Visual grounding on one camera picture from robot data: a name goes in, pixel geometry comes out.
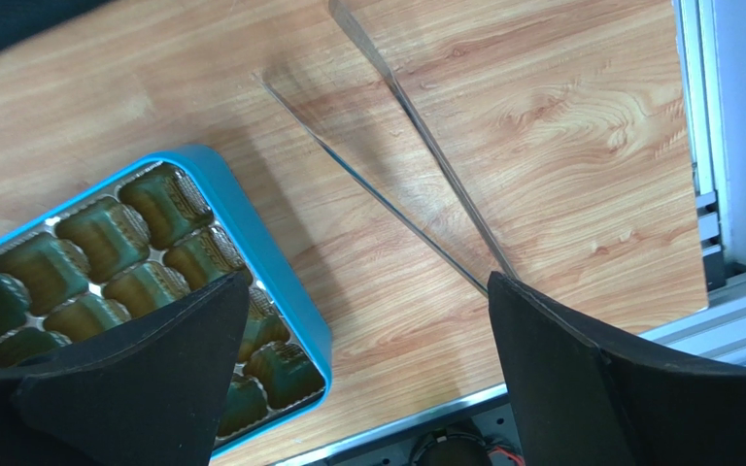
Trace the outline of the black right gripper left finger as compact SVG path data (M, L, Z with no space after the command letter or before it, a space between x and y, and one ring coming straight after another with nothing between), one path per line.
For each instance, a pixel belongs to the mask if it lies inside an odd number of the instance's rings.
M0 369L0 465L205 465L246 325L230 274Z

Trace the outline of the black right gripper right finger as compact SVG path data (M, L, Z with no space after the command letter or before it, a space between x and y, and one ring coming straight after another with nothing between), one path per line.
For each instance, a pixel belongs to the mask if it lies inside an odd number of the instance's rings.
M746 465L746 367L671 349L500 272L489 316L530 465Z

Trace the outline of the blue chocolate tin box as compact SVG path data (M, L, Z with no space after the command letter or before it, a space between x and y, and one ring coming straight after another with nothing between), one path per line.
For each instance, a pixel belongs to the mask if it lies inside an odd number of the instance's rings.
M237 274L246 329L214 454L315 409L331 333L224 159L155 152L0 238L0 367Z

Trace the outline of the metal serving tongs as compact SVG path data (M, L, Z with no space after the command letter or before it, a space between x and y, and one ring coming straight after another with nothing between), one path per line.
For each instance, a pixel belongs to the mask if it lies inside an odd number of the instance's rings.
M482 294L494 271L516 277L488 222L441 150L396 74L349 1L326 4L356 50L354 63L374 70L371 84L341 88L335 102L283 93L309 79L279 64L254 78L352 179Z

